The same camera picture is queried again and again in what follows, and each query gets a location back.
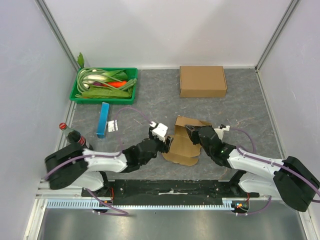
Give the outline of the small white plastic packet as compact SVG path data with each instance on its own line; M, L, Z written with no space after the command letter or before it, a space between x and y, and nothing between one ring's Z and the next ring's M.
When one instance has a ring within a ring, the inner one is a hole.
M110 121L107 122L107 131L109 133L118 131L117 120L110 120Z

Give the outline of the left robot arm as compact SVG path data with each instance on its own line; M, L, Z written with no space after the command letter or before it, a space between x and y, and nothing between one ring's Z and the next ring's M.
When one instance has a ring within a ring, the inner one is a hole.
M110 185L101 172L130 173L146 165L158 153L168 153L173 137L164 140L153 136L119 152L93 151L72 143L50 154L44 160L51 190L70 185L89 189L99 197L106 196Z

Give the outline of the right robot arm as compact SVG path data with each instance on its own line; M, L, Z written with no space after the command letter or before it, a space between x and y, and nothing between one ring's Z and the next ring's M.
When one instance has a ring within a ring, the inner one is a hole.
M231 130L228 125L214 128L187 124L185 128L191 142L201 145L217 165L244 171L240 179L229 184L233 196L258 193L281 198L299 212L306 212L311 203L319 203L315 196L320 194L320 182L298 158L269 158L228 144L223 141L224 132Z

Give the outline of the large cardboard box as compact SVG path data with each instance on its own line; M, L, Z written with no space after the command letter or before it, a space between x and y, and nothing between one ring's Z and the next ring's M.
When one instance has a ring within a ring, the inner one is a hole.
M227 93L222 66L181 66L179 68L181 98L223 98Z

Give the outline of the small cardboard box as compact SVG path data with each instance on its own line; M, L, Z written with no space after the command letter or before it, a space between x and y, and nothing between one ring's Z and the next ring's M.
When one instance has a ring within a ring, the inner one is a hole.
M163 153L165 160L183 166L193 166L199 161L201 145L194 145L190 140L185 125L197 127L210 126L211 123L178 115L174 125L173 141L168 153Z

